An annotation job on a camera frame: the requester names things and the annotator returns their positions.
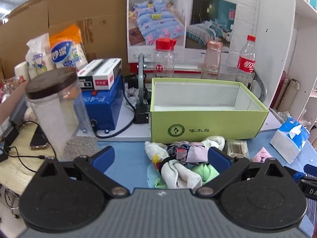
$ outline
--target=bed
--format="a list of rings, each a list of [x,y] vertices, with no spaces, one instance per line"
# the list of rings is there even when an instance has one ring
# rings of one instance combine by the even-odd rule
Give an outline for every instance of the bed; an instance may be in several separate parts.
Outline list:
[[[186,30],[186,37],[193,39],[201,45],[207,45],[209,40],[221,41],[223,32],[212,21],[189,25]]]
[[[134,8],[137,15],[136,23],[146,45],[154,45],[159,38],[176,38],[184,35],[184,27],[167,10],[163,1],[151,0],[135,4]]]

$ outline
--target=green cardboard box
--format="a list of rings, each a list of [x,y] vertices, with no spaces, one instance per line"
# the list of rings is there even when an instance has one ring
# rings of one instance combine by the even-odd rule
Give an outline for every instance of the green cardboard box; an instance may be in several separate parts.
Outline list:
[[[152,142],[202,141],[213,135],[254,138],[267,114],[268,109],[242,83],[152,79]]]

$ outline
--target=white brick wall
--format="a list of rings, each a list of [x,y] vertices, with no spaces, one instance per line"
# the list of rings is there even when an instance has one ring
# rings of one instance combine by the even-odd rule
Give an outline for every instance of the white brick wall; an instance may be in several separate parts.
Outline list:
[[[247,35],[252,35],[256,31],[258,0],[228,1],[237,4],[237,12],[227,66],[236,67],[239,53],[246,43]]]

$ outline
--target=yellow pillow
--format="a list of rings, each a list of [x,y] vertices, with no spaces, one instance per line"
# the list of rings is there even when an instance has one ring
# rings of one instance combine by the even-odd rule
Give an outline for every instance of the yellow pillow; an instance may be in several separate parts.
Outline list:
[[[152,20],[161,20],[161,14],[158,13],[158,14],[152,14],[151,15],[151,19]]]

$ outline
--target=gray ribbed surface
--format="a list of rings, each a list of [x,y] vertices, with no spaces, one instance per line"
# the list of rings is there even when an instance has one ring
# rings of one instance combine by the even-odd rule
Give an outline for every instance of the gray ribbed surface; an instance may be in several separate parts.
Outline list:
[[[304,238],[299,229],[255,233],[228,221],[212,200],[190,190],[136,189],[132,196],[112,200],[93,223],[64,234],[28,229],[20,238]]]

